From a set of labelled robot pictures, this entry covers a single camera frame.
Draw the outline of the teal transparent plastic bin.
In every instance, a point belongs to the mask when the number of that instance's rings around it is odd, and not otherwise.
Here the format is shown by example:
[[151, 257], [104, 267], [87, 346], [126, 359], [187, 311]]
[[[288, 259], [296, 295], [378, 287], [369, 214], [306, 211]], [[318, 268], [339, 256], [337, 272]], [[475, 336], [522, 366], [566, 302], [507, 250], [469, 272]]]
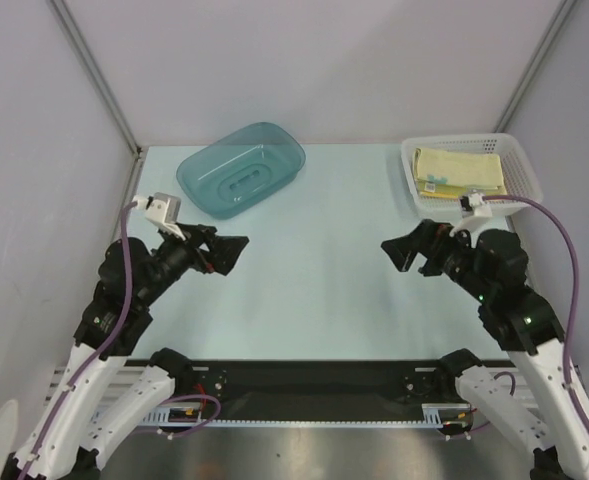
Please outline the teal transparent plastic bin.
[[176, 180], [195, 206], [229, 219], [292, 182], [304, 167], [303, 147], [280, 126], [247, 125], [190, 155]]

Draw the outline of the teal and yellow towel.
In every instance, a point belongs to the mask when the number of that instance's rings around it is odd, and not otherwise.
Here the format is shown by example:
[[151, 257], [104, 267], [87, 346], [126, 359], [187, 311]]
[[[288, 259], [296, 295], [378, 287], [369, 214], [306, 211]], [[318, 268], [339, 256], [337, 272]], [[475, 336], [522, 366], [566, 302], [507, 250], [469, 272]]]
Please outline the teal and yellow towel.
[[505, 187], [500, 156], [416, 148], [412, 154], [412, 174], [417, 190], [433, 183], [480, 189]]

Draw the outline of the white perforated plastic basket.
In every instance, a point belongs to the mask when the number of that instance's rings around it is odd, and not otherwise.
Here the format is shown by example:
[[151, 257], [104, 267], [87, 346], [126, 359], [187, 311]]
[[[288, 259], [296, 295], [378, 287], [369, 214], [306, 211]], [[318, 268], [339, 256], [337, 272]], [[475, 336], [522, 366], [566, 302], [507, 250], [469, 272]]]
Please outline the white perforated plastic basket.
[[461, 218], [459, 198], [470, 191], [540, 203], [543, 192], [515, 137], [503, 133], [415, 137], [400, 145], [400, 166], [422, 218]]

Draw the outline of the left aluminium frame post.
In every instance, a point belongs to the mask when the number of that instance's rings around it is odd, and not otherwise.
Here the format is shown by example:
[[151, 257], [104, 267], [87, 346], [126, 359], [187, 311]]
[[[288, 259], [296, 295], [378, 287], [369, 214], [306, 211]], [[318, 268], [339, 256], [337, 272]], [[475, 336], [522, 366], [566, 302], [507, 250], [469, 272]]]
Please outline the left aluminium frame post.
[[63, 0], [47, 0], [46, 4], [68, 41], [81, 68], [88, 76], [99, 100], [107, 110], [108, 116], [114, 123], [120, 137], [125, 142], [130, 153], [137, 158], [140, 155], [141, 147], [136, 141], [133, 131], [118, 103], [116, 95], [105, 78], [72, 10], [67, 2]]

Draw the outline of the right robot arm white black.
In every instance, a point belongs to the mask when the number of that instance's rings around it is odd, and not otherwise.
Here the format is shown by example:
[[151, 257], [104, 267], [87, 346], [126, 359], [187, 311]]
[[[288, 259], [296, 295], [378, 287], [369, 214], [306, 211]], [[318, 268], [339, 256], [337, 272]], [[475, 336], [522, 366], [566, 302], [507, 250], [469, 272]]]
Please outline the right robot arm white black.
[[526, 283], [528, 256], [519, 237], [488, 229], [473, 240], [451, 224], [423, 220], [381, 247], [400, 272], [422, 255], [421, 275], [445, 275], [478, 301], [483, 327], [517, 368], [538, 411], [499, 387], [467, 349], [440, 359], [437, 395], [477, 408], [525, 455], [531, 478], [589, 479], [589, 400], [563, 359], [567, 337], [553, 308]]

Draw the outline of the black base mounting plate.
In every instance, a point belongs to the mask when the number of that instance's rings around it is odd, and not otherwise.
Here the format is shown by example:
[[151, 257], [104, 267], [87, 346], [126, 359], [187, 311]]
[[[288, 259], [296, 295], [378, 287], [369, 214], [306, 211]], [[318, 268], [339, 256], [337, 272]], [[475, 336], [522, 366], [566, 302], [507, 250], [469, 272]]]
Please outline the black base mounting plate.
[[225, 421], [383, 422], [467, 410], [436, 361], [194, 361]]

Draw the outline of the aluminium frame post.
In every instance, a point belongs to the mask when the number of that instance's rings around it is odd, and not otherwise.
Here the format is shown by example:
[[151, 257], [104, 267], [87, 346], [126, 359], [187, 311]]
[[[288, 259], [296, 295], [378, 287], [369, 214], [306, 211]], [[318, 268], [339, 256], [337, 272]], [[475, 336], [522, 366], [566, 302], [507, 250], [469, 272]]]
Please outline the aluminium frame post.
[[563, 0], [559, 2], [523, 73], [519, 77], [505, 108], [494, 125], [493, 131], [495, 133], [507, 132], [508, 127], [518, 113], [528, 92], [542, 72], [548, 57], [553, 52], [556, 44], [581, 4], [582, 1], [578, 0]]
[[107, 110], [108, 116], [114, 123], [120, 137], [125, 142], [130, 153], [137, 158], [140, 155], [141, 147], [136, 141], [133, 131], [118, 103], [116, 95], [105, 78], [72, 10], [67, 2], [63, 0], [47, 0], [46, 4], [68, 41], [81, 68], [88, 76], [99, 100]]

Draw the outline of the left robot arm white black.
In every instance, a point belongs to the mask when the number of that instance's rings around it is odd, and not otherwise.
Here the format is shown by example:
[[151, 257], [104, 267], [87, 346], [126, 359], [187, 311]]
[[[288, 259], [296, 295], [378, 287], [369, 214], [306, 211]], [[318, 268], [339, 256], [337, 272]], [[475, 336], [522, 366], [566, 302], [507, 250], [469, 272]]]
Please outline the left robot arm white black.
[[155, 249], [127, 235], [112, 243], [73, 338], [64, 375], [28, 439], [6, 461], [3, 479], [94, 477], [145, 415], [194, 388], [191, 362], [163, 348], [105, 413], [92, 418], [116, 374], [152, 322], [152, 305], [186, 272], [226, 276], [248, 246], [246, 236], [220, 236], [213, 226], [174, 223]]

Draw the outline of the right aluminium frame post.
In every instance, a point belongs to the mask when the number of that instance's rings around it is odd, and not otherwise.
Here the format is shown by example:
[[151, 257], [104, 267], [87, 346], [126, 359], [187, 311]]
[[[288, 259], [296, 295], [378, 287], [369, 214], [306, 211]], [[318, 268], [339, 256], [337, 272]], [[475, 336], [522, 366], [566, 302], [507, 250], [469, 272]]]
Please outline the right aluminium frame post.
[[548, 57], [553, 52], [556, 44], [581, 4], [582, 1], [578, 0], [563, 0], [559, 2], [523, 73], [519, 77], [505, 108], [494, 125], [493, 131], [495, 133], [507, 132], [508, 127], [518, 113], [528, 92], [542, 72]]

